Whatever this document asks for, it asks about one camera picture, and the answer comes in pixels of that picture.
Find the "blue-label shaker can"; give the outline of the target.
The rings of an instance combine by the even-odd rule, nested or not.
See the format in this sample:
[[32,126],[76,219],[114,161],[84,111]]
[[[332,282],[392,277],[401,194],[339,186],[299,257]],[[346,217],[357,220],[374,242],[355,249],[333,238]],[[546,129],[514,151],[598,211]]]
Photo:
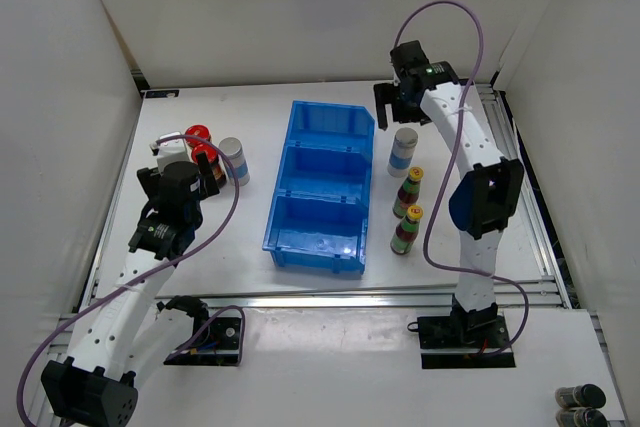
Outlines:
[[235,169],[238,182],[234,181],[231,170],[226,169],[230,182],[233,185],[246,185],[250,180],[250,175],[240,140],[235,137],[227,137],[219,142],[218,147],[220,148],[222,153],[230,160],[233,168]]
[[396,131],[387,164],[387,171],[393,177],[407,174],[418,143],[418,133],[409,127]]

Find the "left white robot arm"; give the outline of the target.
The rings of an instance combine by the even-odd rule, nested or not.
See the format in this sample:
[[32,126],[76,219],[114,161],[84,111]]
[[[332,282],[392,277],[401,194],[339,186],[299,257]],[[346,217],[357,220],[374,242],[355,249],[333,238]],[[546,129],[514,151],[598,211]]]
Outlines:
[[125,426],[151,372],[183,342],[206,342],[210,324],[202,303],[189,298],[168,306],[149,328],[142,326],[174,261],[193,243],[202,225],[201,174],[191,161],[162,170],[141,169],[151,190],[114,287],[113,298],[97,307],[86,334],[63,361],[49,361],[41,383],[53,413],[86,426]]

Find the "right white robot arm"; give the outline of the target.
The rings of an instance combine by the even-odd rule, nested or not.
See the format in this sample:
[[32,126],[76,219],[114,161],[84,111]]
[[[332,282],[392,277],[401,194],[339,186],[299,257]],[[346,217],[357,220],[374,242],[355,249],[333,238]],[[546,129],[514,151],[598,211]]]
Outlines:
[[460,234],[449,334],[458,345],[470,347],[497,321],[497,248],[515,213],[524,167],[489,139],[467,103],[470,85],[460,82],[448,62],[430,62],[417,41],[395,46],[390,59],[393,81],[374,87],[379,128],[387,129],[389,122],[433,123],[459,173],[448,201]]

